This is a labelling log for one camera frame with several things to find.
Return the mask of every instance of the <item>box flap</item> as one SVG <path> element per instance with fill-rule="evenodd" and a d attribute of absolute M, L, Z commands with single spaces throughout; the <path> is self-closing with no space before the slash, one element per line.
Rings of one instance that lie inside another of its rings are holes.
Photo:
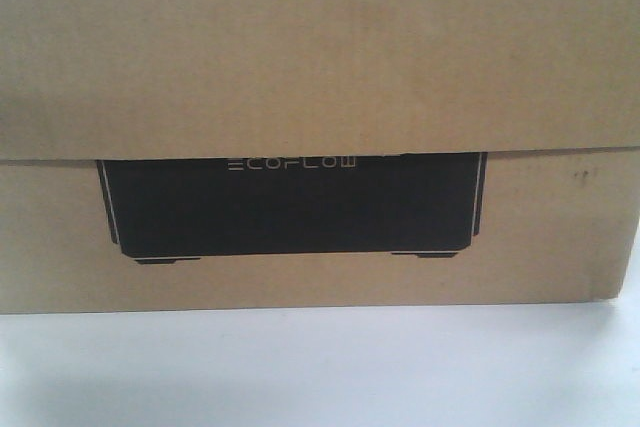
<path fill-rule="evenodd" d="M 0 158 L 640 145 L 640 0 L 0 0 Z"/>

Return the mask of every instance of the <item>corrugated cardboard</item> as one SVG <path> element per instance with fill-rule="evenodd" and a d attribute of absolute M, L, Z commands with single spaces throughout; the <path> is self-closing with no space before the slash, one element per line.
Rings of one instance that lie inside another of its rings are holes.
<path fill-rule="evenodd" d="M 640 0 L 0 0 L 0 310 L 615 296 L 638 220 Z M 140 266 L 95 159 L 487 151 L 482 232 Z"/>

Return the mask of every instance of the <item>cardboard box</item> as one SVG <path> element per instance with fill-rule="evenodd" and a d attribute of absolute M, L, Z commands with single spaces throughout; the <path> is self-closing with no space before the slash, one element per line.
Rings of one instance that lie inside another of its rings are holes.
<path fill-rule="evenodd" d="M 0 0 L 0 311 L 614 297 L 640 208 L 636 5 Z M 175 168 L 213 177 L 181 184 Z M 278 197 L 293 181 L 304 188 Z M 198 195 L 171 197 L 187 184 Z M 260 242 L 237 197 L 255 189 L 276 219 Z M 171 215 L 149 215 L 154 199 Z M 213 206 L 243 235 L 203 249 L 197 216 Z M 109 220 L 127 231 L 117 244 Z M 450 241 L 452 225 L 477 235 Z M 154 235 L 172 228 L 184 248 L 164 255 Z"/>

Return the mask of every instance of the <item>printed product image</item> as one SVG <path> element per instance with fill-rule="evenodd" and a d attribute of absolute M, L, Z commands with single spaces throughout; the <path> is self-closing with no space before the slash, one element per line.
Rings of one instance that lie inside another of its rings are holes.
<path fill-rule="evenodd" d="M 479 232 L 486 153 L 101 160 L 114 243 L 141 264 L 204 256 L 453 257 Z"/>

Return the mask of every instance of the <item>white table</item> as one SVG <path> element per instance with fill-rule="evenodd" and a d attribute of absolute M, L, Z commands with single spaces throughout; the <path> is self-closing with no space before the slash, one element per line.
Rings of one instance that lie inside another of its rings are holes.
<path fill-rule="evenodd" d="M 0 317 L 0 426 L 640 425 L 640 248 L 574 305 Z"/>

